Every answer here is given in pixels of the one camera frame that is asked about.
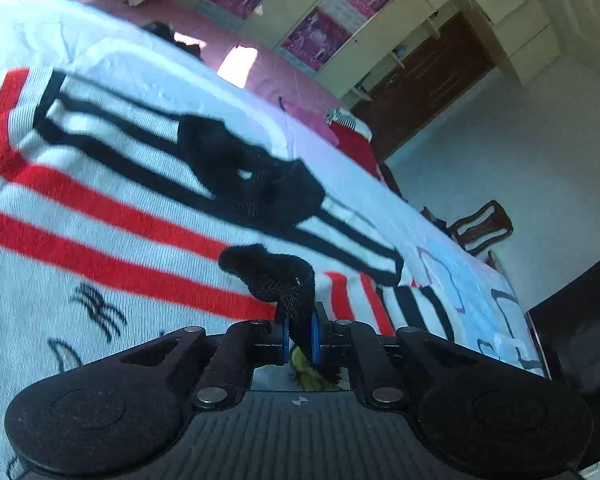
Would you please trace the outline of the striped knit sweater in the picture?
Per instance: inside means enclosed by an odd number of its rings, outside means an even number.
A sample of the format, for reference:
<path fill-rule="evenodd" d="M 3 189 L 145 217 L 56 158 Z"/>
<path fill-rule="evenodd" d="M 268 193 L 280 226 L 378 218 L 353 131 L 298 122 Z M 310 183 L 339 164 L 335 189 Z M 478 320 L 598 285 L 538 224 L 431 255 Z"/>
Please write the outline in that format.
<path fill-rule="evenodd" d="M 274 309 L 222 270 L 259 244 L 306 260 L 331 318 L 456 335 L 388 193 L 292 119 L 226 124 L 53 68 L 0 72 L 0 479 L 10 399 L 186 325 Z"/>

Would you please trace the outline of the dark wooden door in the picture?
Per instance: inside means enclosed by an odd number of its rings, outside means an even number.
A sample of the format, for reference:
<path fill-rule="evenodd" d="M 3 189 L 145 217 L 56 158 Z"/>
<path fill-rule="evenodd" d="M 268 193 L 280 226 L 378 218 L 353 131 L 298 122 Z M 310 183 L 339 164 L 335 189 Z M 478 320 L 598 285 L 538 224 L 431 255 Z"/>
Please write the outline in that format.
<path fill-rule="evenodd" d="M 386 160 L 494 67 L 464 15 L 455 14 L 353 107 L 372 130 L 376 159 Z"/>

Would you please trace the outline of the dark wooden chair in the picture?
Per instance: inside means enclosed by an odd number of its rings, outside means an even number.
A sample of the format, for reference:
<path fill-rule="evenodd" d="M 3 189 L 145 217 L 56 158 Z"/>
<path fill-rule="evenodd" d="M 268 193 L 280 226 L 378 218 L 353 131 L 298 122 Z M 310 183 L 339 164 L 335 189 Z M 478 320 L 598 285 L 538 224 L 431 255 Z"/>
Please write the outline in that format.
<path fill-rule="evenodd" d="M 512 220 L 503 206 L 490 200 L 474 214 L 449 224 L 436 217 L 427 207 L 420 212 L 465 252 L 477 257 L 492 245 L 506 240 L 514 232 Z"/>

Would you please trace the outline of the black clothes pile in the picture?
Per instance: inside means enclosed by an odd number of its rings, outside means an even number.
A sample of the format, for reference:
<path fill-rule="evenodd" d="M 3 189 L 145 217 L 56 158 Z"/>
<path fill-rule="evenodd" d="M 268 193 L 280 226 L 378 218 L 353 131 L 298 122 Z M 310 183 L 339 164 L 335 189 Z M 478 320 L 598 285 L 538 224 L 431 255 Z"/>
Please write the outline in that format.
<path fill-rule="evenodd" d="M 178 41 L 175 38 L 175 32 L 170 25 L 163 22 L 152 21 L 143 24 L 140 26 L 140 28 L 146 30 L 146 32 L 150 32 L 154 36 L 159 37 L 169 44 L 173 44 L 175 47 L 184 50 L 188 54 L 193 55 L 195 58 L 198 58 L 199 61 L 202 60 L 201 48 L 198 46 L 198 44 L 186 44 L 183 41 Z"/>

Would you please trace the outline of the red folded garment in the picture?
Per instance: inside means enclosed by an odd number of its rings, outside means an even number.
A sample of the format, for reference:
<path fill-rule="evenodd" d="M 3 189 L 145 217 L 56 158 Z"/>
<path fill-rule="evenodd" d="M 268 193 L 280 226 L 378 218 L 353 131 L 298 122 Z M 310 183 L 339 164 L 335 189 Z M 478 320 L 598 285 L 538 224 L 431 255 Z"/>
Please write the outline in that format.
<path fill-rule="evenodd" d="M 343 154 L 356 162 L 376 180 L 380 182 L 384 180 L 370 142 L 361 133 L 341 125 L 339 122 L 332 122 L 329 129 L 338 139 L 338 148 Z"/>

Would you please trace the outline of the pink bed cover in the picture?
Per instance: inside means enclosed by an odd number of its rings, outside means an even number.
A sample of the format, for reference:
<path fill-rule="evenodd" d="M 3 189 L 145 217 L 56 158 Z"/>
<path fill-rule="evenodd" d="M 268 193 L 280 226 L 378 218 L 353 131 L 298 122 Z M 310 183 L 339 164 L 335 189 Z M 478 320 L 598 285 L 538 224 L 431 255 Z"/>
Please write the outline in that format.
<path fill-rule="evenodd" d="M 343 102 L 312 77 L 292 66 L 272 50 L 222 29 L 186 6 L 168 0 L 151 0 L 135 8 L 114 0 L 100 0 L 93 6 L 137 26 L 152 21 L 171 25 L 174 32 L 180 34 L 185 41 L 200 44 L 204 64 L 215 72 L 233 50 L 257 50 L 258 54 L 246 75 L 245 88 L 274 104 L 283 98 L 315 113 L 324 113 L 330 108 L 343 106 Z"/>

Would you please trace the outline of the light blue patterned bedsheet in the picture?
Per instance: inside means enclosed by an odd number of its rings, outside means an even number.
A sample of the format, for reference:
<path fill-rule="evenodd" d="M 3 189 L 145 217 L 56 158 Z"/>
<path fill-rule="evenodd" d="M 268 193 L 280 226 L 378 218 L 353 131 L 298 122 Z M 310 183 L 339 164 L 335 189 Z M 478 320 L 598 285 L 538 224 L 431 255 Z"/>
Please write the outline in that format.
<path fill-rule="evenodd" d="M 500 274 L 278 108 L 66 0 L 0 0 L 0 394 L 270 318 L 224 248 L 306 260 L 331 318 L 542 370 Z"/>

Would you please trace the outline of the black white striped garment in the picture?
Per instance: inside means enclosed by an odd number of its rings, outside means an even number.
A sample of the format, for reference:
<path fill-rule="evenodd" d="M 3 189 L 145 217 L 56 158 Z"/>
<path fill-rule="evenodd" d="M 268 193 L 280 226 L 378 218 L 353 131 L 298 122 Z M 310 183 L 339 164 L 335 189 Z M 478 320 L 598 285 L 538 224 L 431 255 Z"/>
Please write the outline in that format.
<path fill-rule="evenodd" d="M 347 127 L 366 139 L 367 142 L 373 140 L 373 133 L 370 127 L 362 119 L 354 116 L 350 110 L 343 107 L 333 107 L 326 112 L 326 120 L 329 125 L 338 124 Z"/>

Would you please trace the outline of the cream wardrobe with posters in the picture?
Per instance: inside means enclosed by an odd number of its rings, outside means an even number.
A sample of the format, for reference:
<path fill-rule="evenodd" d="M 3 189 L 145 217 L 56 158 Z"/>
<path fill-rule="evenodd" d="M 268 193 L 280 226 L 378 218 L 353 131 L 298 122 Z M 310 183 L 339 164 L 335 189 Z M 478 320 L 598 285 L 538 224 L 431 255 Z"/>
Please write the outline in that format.
<path fill-rule="evenodd" d="M 541 0 L 159 0 L 168 17 L 208 23 L 282 59 L 337 98 L 377 66 L 402 65 L 454 14 L 509 77 L 526 84 L 560 55 Z"/>

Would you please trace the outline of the dark side table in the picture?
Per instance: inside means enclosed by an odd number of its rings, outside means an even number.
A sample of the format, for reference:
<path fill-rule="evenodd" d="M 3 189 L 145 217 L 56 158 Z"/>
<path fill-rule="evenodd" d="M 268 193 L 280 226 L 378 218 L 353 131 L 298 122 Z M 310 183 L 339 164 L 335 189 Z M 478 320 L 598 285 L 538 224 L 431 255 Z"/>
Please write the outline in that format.
<path fill-rule="evenodd" d="M 527 312 L 550 378 L 600 391 L 600 261 Z"/>

